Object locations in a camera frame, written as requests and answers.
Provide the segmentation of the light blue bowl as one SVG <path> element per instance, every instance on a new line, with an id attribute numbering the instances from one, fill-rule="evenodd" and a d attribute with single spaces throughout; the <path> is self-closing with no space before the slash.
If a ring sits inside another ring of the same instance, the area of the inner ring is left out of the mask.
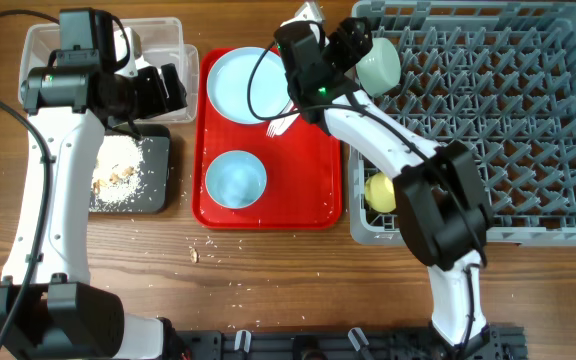
<path id="1" fill-rule="evenodd" d="M 232 150 L 217 156 L 205 174 L 210 198 L 228 209 L 244 209 L 257 202 L 265 192 L 267 172 L 252 153 Z"/>

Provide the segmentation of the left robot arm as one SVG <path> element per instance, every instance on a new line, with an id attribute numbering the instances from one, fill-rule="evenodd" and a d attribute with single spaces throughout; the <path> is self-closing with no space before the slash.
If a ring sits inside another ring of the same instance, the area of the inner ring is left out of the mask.
<path id="1" fill-rule="evenodd" d="M 182 109 L 175 67 L 130 70 L 114 15 L 65 9 L 60 46 L 22 83 L 16 119 L 29 155 L 16 238 L 0 280 L 0 351 L 18 359 L 183 359 L 165 318 L 127 314 L 90 283 L 87 225 L 93 169 L 105 133 L 137 137 L 137 122 Z"/>

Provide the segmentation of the yellow plastic cup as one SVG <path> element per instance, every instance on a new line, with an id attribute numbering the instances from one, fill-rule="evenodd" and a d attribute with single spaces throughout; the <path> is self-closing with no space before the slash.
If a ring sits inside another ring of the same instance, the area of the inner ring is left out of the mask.
<path id="1" fill-rule="evenodd" d="M 373 210 L 390 213 L 396 209 L 393 182 L 386 174 L 379 172 L 368 178 L 364 192 L 364 198 Z"/>

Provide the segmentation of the food scraps and rice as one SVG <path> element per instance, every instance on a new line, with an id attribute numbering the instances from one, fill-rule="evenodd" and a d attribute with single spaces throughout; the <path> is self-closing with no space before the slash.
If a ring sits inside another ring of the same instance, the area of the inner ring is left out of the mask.
<path id="1" fill-rule="evenodd" d="M 96 206 L 120 205 L 141 187 L 143 151 L 129 136 L 108 136 L 99 149 L 91 190 Z"/>

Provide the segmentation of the mint green bowl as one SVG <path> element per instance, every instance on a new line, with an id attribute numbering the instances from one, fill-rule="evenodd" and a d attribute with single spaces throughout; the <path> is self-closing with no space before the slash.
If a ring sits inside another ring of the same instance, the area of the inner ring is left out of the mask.
<path id="1" fill-rule="evenodd" d="M 370 96 L 380 96 L 396 87 L 402 67 L 394 44 L 386 38 L 373 38 L 371 50 L 355 66 L 360 84 Z"/>

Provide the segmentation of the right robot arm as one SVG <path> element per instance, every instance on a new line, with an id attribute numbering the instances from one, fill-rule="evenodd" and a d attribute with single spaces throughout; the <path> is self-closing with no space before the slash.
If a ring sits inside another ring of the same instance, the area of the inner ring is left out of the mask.
<path id="1" fill-rule="evenodd" d="M 354 147 L 388 177 L 401 236 L 428 268 L 432 325 L 454 351 L 474 351 L 487 326 L 479 272 L 487 264 L 493 212 L 470 149 L 408 130 L 346 76 L 376 47 L 367 18 L 348 17 L 332 34 L 315 20 L 289 20 L 275 31 L 274 44 L 302 118 Z"/>

